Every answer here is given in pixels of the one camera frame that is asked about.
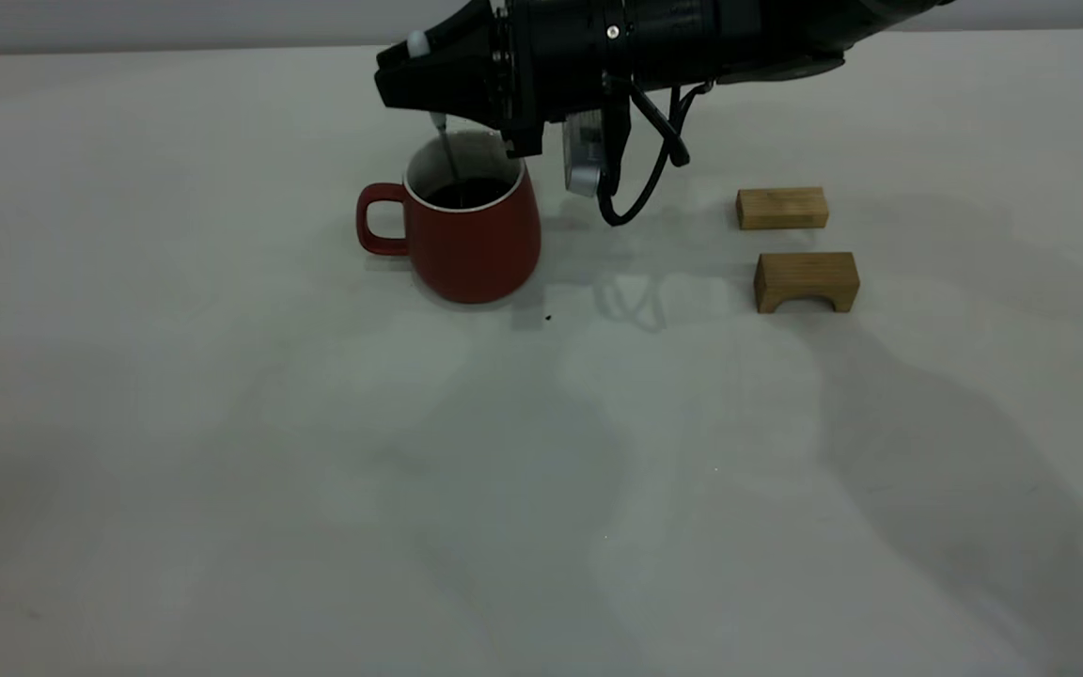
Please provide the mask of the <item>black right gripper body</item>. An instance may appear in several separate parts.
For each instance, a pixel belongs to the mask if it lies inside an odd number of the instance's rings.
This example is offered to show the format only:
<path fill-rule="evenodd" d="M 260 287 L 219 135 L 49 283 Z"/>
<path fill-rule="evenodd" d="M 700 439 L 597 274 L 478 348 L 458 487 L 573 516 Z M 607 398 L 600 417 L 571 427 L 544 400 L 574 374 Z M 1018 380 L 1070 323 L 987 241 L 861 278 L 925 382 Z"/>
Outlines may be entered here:
<path fill-rule="evenodd" d="M 542 151 L 546 123 L 616 107 L 643 113 L 674 158 L 689 153 L 648 90 L 705 80 L 716 1 L 507 1 L 493 12 L 495 125 L 511 157 Z"/>

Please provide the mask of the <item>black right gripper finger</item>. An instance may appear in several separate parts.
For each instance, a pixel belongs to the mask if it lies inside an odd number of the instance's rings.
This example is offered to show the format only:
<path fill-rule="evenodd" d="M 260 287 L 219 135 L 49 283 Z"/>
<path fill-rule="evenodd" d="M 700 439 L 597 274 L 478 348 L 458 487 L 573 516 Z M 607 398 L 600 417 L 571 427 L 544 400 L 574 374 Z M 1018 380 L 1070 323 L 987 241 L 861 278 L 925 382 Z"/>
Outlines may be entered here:
<path fill-rule="evenodd" d="M 430 27 L 427 39 L 431 50 L 446 50 L 464 41 L 482 41 L 487 50 L 493 50 L 500 43 L 500 30 L 503 19 L 493 1 L 468 1 L 451 17 Z"/>
<path fill-rule="evenodd" d="M 374 82 L 391 110 L 446 113 L 506 128 L 500 77 L 506 69 L 495 47 L 446 47 L 428 55 L 409 56 L 407 48 L 391 47 L 377 56 Z"/>

